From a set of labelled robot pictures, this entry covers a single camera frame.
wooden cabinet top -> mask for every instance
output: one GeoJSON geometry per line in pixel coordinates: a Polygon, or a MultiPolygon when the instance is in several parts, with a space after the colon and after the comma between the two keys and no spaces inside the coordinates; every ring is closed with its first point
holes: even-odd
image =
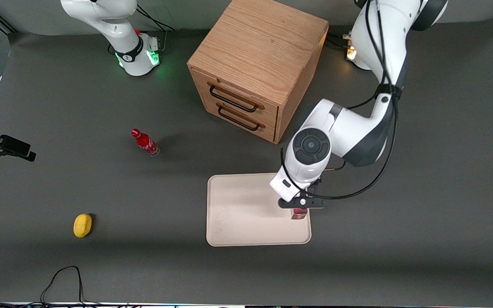
{"type": "Polygon", "coordinates": [[[286,103],[328,22],[273,0],[233,0],[188,65],[272,103],[286,103]]]}

black metal handle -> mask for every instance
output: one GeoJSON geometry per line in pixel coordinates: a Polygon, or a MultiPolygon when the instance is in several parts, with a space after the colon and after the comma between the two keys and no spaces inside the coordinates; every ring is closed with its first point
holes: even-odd
{"type": "Polygon", "coordinates": [[[258,105],[255,105],[254,108],[246,108],[246,107],[239,105],[238,103],[235,103],[234,101],[231,101],[231,100],[226,99],[225,97],[223,97],[221,95],[214,93],[214,86],[211,86],[211,89],[209,90],[209,92],[211,92],[211,95],[214,96],[215,98],[217,98],[219,100],[223,100],[224,102],[226,102],[230,105],[233,105],[233,106],[235,106],[241,110],[247,111],[247,113],[253,113],[254,111],[256,111],[256,109],[258,109],[258,105]]]}
{"type": "Polygon", "coordinates": [[[246,129],[248,129],[250,131],[255,131],[255,130],[258,130],[260,128],[260,125],[259,124],[256,124],[256,127],[250,127],[250,126],[248,126],[248,125],[246,125],[244,123],[241,123],[240,121],[237,121],[236,119],[234,119],[234,118],[232,118],[232,117],[230,117],[228,115],[223,114],[222,113],[222,109],[223,109],[223,107],[219,106],[219,108],[218,108],[218,114],[221,115],[222,117],[224,117],[224,118],[232,121],[233,123],[235,123],[237,125],[241,125],[242,127],[246,128],[246,129]]]}

coca-cola bottle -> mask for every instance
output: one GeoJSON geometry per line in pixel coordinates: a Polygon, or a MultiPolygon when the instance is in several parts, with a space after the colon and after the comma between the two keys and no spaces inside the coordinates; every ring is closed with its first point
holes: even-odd
{"type": "Polygon", "coordinates": [[[156,146],[155,142],[147,134],[141,133],[138,129],[134,128],[131,130],[131,135],[136,139],[137,144],[142,150],[145,150],[149,156],[156,156],[159,154],[159,147],[156,146]]]}

beige tray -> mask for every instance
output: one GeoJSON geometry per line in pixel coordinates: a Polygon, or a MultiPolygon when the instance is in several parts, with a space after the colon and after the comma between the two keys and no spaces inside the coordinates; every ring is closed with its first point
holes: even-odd
{"type": "Polygon", "coordinates": [[[215,175],[208,181],[207,242],[211,246],[305,244],[309,213],[292,220],[270,187],[274,173],[215,175]]]}

drawer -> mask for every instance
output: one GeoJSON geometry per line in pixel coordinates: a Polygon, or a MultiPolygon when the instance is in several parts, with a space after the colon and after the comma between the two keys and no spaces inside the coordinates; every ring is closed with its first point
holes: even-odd
{"type": "Polygon", "coordinates": [[[241,127],[242,129],[262,137],[269,142],[273,142],[275,136],[275,122],[270,125],[260,123],[256,119],[253,119],[244,113],[239,113],[219,102],[208,103],[205,108],[209,113],[219,117],[220,119],[241,127]]]}
{"type": "Polygon", "coordinates": [[[275,126],[278,111],[276,106],[260,102],[260,100],[234,89],[233,86],[229,86],[217,78],[209,77],[195,70],[191,70],[191,72],[205,108],[208,105],[219,103],[227,110],[253,119],[257,123],[275,126]]]}

